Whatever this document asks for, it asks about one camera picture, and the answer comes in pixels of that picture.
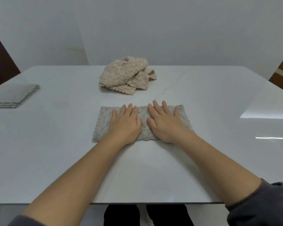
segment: beige towel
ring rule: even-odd
[[[143,58],[128,56],[122,60],[115,60],[104,68],[99,85],[133,95],[136,88],[148,88],[149,78],[157,79],[154,70],[146,68],[147,66],[148,61]]]

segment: folded towel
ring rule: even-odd
[[[0,86],[0,108],[18,108],[40,89],[34,84],[3,84]]]
[[[116,109],[118,115],[121,110],[121,107],[104,107],[104,106],[101,107],[100,114],[97,119],[97,124],[93,133],[93,141],[98,142],[108,132],[110,119],[112,116],[112,110],[114,108]],[[174,113],[175,106],[170,105],[168,106],[168,108],[172,113]],[[179,105],[178,109],[181,120],[184,122],[186,128],[193,130],[190,121],[186,115],[186,112],[184,111],[183,105]],[[152,130],[150,129],[147,123],[147,118],[150,117],[148,107],[147,106],[137,107],[137,112],[138,112],[137,117],[141,117],[142,120],[142,128],[141,128],[141,133],[136,140],[157,140],[158,137],[154,135],[154,133],[152,132]]]
[[[133,95],[136,88],[148,88],[149,78],[157,79],[154,70],[146,68],[147,66],[148,61],[143,58],[128,56],[122,60],[115,60],[104,68],[99,85]]]

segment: marble tabletop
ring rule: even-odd
[[[95,143],[101,106],[156,99],[185,107],[196,133],[268,182],[283,181],[283,90],[245,67],[150,66],[158,79],[134,95],[98,86],[104,66],[35,66],[4,84],[39,84],[0,109],[0,203],[30,203]],[[212,203],[195,164],[162,141],[138,141],[115,159],[94,200]]]

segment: right hand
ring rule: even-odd
[[[165,101],[162,102],[163,109],[155,100],[153,101],[153,105],[154,107],[151,104],[148,104],[150,115],[152,117],[147,119],[149,127],[162,141],[176,143],[178,137],[188,131],[181,121],[178,107],[175,107],[173,115],[168,109]]]

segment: black pants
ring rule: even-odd
[[[183,204],[147,205],[147,212],[155,226],[194,226]],[[109,205],[104,214],[104,226],[139,226],[136,205]]]

